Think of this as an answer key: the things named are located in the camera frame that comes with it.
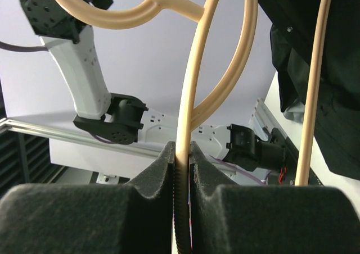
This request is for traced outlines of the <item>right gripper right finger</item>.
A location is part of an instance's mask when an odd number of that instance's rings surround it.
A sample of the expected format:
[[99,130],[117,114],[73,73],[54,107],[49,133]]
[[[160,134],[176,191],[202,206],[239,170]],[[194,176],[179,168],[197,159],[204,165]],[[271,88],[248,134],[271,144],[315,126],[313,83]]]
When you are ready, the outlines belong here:
[[330,187],[241,186],[191,143],[194,253],[358,253],[359,218]]

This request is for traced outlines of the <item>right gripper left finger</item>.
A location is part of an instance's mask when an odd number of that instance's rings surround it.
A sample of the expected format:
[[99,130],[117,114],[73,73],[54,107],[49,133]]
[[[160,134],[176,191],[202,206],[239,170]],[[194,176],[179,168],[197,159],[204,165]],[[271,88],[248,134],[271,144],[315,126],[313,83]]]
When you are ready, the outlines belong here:
[[1,198],[2,253],[171,253],[174,142],[125,184],[21,184]]

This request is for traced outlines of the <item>black shirt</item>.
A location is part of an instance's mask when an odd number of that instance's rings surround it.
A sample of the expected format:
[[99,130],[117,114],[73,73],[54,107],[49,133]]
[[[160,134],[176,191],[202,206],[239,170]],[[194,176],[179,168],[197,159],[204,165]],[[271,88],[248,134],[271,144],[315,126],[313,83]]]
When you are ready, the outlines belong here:
[[258,0],[272,22],[280,110],[301,105],[296,182],[316,144],[327,168],[359,179],[359,0]]

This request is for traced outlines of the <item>beige plastic hanger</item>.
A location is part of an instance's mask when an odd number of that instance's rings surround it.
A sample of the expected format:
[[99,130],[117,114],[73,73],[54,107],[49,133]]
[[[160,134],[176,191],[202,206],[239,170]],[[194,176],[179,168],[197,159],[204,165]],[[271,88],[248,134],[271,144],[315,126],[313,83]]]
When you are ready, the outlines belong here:
[[[83,0],[55,0],[76,19],[105,29],[129,29],[153,19],[169,9],[197,22],[184,76],[175,142],[174,228],[177,251],[190,253],[190,216],[188,205],[189,150],[192,131],[201,125],[224,102],[239,80],[254,41],[258,0],[245,0],[244,20],[236,52],[223,77],[212,92],[195,106],[197,81],[206,40],[219,0],[206,0],[203,6],[189,0],[144,0],[125,11],[106,11]],[[331,0],[321,0],[314,34],[307,98],[295,185],[306,186],[309,179],[316,108],[320,85],[323,46]]]

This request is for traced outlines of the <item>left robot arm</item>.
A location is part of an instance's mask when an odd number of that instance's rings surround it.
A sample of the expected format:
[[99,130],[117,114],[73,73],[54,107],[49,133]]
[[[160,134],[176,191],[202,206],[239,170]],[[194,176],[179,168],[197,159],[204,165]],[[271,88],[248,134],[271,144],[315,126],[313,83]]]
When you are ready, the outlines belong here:
[[[185,141],[194,140],[219,162],[252,171],[279,171],[286,151],[272,139],[261,140],[244,126],[212,126],[204,121],[224,102],[239,80],[253,44],[258,0],[245,0],[244,19],[235,54],[212,92],[197,106],[194,96],[206,38],[219,0],[200,6],[189,0],[144,0],[124,11],[112,11],[112,0],[20,0],[21,7],[67,84],[76,110],[74,125],[106,143],[177,142],[176,156],[185,168]],[[189,55],[178,117],[146,107],[138,98],[110,93],[94,44],[94,27],[130,29],[172,10],[197,23]]]

